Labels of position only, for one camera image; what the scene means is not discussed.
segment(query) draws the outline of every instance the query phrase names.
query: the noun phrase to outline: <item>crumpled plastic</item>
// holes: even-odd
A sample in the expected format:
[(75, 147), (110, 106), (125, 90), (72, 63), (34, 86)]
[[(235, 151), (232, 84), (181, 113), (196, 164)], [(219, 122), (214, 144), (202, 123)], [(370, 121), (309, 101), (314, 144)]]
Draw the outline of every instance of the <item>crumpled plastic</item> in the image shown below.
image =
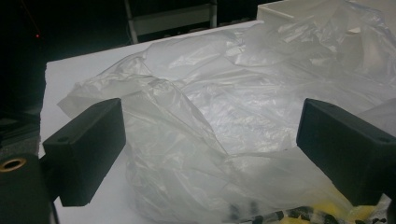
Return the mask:
[[(360, 32), (345, 21), (355, 18)], [(249, 220), (350, 203), (295, 144), (305, 98), (359, 114), (396, 96), (396, 44), (378, 11), (338, 1), (311, 20), (152, 44), (77, 83), (71, 118), (119, 97), (140, 214), (161, 223)]]

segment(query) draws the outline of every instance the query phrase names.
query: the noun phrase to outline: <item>dark floor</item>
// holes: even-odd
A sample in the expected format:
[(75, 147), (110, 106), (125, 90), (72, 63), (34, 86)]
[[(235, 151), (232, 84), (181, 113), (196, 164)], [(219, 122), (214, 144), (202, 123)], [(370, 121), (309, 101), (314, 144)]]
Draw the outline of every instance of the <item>dark floor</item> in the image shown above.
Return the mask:
[[(134, 15), (187, 7), (204, 0), (130, 0)], [(0, 63), (0, 143), (37, 132), (46, 63), (131, 44), (123, 0), (0, 1), (3, 32)], [(218, 24), (254, 20), (266, 0), (218, 0)], [(209, 23), (139, 36), (149, 41), (186, 34)], [(23, 123), (32, 124), (28, 128)], [(22, 128), (15, 132), (15, 127)]]

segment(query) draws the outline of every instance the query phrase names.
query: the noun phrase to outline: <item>translucent plastic sheet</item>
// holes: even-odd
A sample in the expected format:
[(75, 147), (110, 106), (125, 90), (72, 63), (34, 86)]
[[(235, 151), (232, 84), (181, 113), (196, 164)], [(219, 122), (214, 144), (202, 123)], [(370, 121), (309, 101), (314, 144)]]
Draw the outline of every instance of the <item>translucent plastic sheet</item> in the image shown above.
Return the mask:
[[(348, 211), (295, 144), (303, 101), (359, 114), (394, 98), (396, 45), (378, 11), (338, 3), (319, 28), (263, 24), (153, 44), (59, 105), (73, 118), (121, 98), (131, 205), (150, 219), (236, 222), (319, 203)], [(350, 37), (352, 17), (361, 31)]]

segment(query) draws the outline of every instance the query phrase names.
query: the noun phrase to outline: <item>bolt hole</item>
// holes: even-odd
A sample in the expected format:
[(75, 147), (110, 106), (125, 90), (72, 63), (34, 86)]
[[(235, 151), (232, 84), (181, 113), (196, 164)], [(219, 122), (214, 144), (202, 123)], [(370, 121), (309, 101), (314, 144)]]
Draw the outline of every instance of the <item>bolt hole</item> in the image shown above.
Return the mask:
[(5, 161), (0, 165), (0, 172), (10, 172), (21, 168), (26, 163), (26, 159), (17, 158)]
[(390, 140), (388, 138), (386, 138), (386, 137), (379, 137), (378, 140), (381, 141), (381, 142), (384, 142), (384, 143), (390, 142)]
[(65, 142), (65, 141), (67, 141), (67, 140), (69, 140), (68, 137), (62, 137), (62, 138), (59, 138), (59, 139), (58, 139), (58, 142)]

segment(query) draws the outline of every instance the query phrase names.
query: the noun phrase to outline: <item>plastic wrinkle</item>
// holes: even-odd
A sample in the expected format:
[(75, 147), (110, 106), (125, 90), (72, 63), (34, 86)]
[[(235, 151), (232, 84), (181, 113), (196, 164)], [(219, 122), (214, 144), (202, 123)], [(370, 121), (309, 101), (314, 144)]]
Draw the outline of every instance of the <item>plastic wrinkle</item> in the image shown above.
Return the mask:
[(152, 220), (236, 222), (322, 202), (348, 210), (295, 144), (303, 101), (367, 111), (394, 134), (394, 100), (381, 104), (396, 96), (396, 41), (377, 10), (322, 1), (311, 12), (280, 27), (154, 43), (77, 83), (59, 106), (73, 118), (121, 98), (131, 204)]

